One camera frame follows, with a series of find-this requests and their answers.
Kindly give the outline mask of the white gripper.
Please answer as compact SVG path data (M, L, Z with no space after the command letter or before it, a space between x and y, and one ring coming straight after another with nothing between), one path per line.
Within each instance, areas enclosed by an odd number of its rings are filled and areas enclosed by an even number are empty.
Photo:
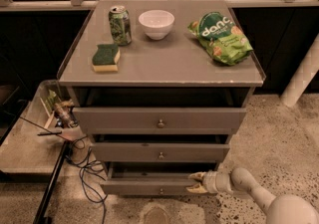
M189 179L201 182L196 183L193 186L188 187L186 190L189 193L194 194L205 194L207 192L213 193L227 193L232 194L233 190L231 188L230 175L227 173L209 171L192 173Z

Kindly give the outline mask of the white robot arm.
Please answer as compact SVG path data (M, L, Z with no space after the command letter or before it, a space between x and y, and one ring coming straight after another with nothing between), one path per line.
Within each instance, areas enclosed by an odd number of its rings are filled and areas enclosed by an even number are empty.
M319 213L309 202L292 194L275 196L243 167L234 168L230 173L196 172L188 178L196 181L186 189L190 193L249 196L265 214L266 224L319 224Z

